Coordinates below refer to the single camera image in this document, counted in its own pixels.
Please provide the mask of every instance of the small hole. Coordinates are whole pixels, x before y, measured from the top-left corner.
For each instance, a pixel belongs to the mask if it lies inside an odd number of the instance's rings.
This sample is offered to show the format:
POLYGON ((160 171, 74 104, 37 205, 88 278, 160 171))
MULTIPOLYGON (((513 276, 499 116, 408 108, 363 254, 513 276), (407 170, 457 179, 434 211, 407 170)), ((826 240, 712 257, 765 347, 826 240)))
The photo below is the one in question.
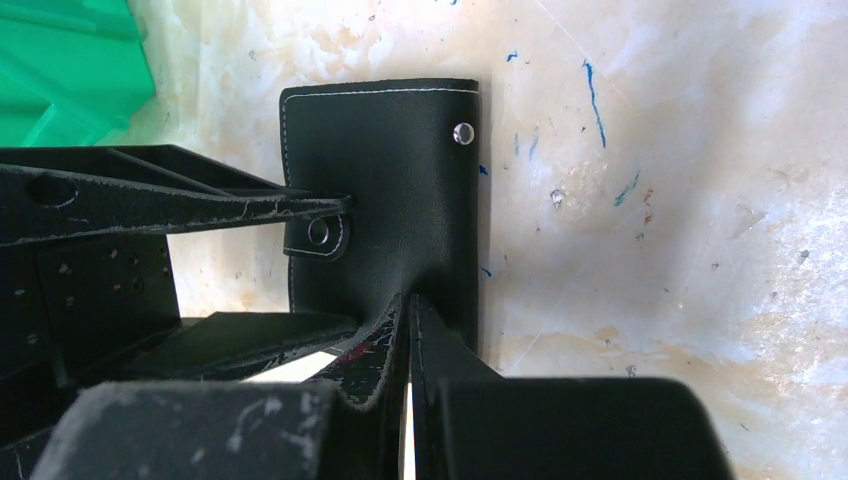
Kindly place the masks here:
POLYGON ((474 127, 462 122, 453 127, 453 141, 460 145, 468 145, 474 141, 474 127))
POLYGON ((327 228, 327 222, 324 219, 316 218, 309 223, 306 234, 313 245, 323 245, 330 238, 330 229, 327 228))
POLYGON ((39 175, 24 187, 26 196, 42 207, 64 207, 77 198, 79 190, 74 182, 67 178, 39 175))
POLYGON ((144 282, 141 280, 134 278, 132 282, 132 289, 135 293, 141 293, 144 291, 144 282))

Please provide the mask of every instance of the green plastic object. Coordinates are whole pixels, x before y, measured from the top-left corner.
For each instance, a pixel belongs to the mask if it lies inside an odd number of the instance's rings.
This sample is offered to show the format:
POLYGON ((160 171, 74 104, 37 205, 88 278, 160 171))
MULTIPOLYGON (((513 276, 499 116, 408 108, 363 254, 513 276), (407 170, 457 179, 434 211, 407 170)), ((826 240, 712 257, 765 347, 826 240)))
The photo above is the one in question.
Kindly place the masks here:
POLYGON ((0 147, 94 145, 155 92, 126 0, 0 0, 0 147))

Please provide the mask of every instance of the white stitching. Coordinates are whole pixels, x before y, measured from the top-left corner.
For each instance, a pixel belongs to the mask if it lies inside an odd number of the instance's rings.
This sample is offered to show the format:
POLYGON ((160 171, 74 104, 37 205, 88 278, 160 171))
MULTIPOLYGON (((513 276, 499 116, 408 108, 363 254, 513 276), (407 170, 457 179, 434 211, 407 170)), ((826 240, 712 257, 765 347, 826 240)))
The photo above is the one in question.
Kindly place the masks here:
POLYGON ((312 254, 312 255, 320 255, 320 256, 322 256, 322 257, 329 257, 330 255, 332 255, 332 254, 336 253, 336 251, 339 249, 339 247, 340 247, 340 246, 341 246, 341 244, 342 244, 342 238, 344 238, 344 222, 342 222, 342 216, 341 216, 341 215, 336 215, 336 217, 338 217, 338 219, 339 219, 339 232, 340 232, 340 233, 339 233, 339 241, 338 241, 338 242, 336 242, 336 246, 335 246, 335 247, 333 247, 333 251, 332 251, 332 252, 329 252, 329 253, 311 252, 311 251, 309 251, 309 250, 299 250, 299 249, 297 249, 297 248, 288 248, 288 247, 284 247, 284 248, 283 248, 283 252, 284 252, 284 253, 285 253, 285 252, 300 252, 300 253, 309 253, 309 254, 312 254))
MULTIPOLYGON (((396 93, 396 92, 458 92, 458 93, 473 93, 475 95, 479 95, 480 92, 476 90, 463 90, 459 88, 390 88, 386 90, 361 90, 356 92, 326 92, 326 93, 303 93, 303 94, 295 94, 286 97, 283 100, 283 167, 285 169, 285 177, 286 183, 289 182, 289 142, 286 128, 286 103, 292 98, 298 97, 326 97, 333 95, 367 95, 371 93, 396 93)), ((344 237, 344 223, 342 223, 342 217, 339 215, 339 242, 336 244, 336 248, 333 249, 330 253, 318 253, 318 252, 310 252, 308 250, 298 250, 295 248, 283 248, 283 252, 299 252, 305 253, 308 255, 318 255, 321 257, 329 257, 336 253, 336 250, 339 249, 339 246, 342 244, 342 237, 344 237)))

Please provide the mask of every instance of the black leather wallet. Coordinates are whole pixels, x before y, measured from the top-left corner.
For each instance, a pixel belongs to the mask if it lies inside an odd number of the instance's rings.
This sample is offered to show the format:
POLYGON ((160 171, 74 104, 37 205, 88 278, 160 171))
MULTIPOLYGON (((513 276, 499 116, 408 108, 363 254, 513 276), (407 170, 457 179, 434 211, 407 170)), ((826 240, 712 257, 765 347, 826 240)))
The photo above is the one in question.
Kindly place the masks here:
POLYGON ((286 183, 355 202, 286 225, 291 311, 367 326, 396 292, 418 293, 476 351, 478 83, 289 88, 280 119, 286 183))

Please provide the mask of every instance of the green mark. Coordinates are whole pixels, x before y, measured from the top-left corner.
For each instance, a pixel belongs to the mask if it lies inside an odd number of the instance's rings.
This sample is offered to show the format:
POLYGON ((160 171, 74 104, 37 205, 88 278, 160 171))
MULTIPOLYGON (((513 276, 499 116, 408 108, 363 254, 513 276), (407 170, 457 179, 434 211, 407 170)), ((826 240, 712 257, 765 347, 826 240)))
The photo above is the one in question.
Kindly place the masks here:
POLYGON ((622 203, 624 203, 624 199, 625 199, 625 197, 627 197, 627 194, 630 193, 631 190, 636 188, 636 183, 639 182, 639 173, 641 173, 641 172, 636 172, 636 177, 633 178, 633 182, 631 182, 630 185, 624 187, 624 191, 619 193, 618 196, 615 197, 614 205, 616 207, 618 207, 622 203))

